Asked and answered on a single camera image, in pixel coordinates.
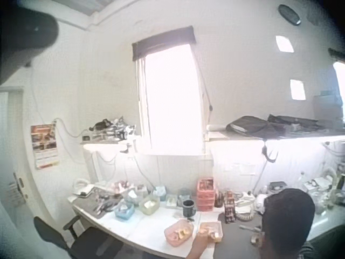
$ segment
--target gray floor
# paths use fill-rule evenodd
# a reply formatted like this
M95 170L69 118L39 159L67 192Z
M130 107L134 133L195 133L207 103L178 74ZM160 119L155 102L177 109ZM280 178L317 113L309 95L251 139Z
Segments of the gray floor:
M162 257L151 255L124 244L122 249L116 255L115 259L163 259Z

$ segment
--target person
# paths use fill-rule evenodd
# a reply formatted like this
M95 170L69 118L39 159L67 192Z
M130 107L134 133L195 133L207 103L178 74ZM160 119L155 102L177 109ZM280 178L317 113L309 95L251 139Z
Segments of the person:
M313 247L306 243L314 214L312 198L299 189L285 189L266 198L259 241L260 258L319 258ZM186 259L200 258L209 241L207 234L198 233Z

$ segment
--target mug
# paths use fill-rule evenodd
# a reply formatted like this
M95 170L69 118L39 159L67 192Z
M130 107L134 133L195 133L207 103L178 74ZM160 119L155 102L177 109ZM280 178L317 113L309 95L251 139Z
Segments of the mug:
M193 200L184 200L182 202L182 207L184 217L193 217L195 215L196 208Z

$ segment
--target dark window valance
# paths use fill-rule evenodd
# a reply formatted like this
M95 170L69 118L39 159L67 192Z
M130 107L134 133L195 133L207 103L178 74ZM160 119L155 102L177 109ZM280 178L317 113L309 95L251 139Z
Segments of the dark window valance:
M193 26L167 31L133 43L133 61L174 46L195 43Z
M336 51L334 49L329 48L328 49L328 53L330 54L330 56L336 60L345 62L345 53Z

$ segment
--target chair armrest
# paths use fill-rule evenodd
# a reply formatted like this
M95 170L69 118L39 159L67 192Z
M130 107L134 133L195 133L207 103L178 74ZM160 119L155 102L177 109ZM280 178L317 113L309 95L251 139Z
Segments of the chair armrest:
M64 230L69 230L78 220L80 220L79 215L75 216L69 223L64 225Z
M64 230L69 230L74 238L74 240L77 240L78 236L75 233L74 229L73 229L73 225L80 220L80 216L77 215L75 216L69 223L67 223L66 225L64 225L63 229Z

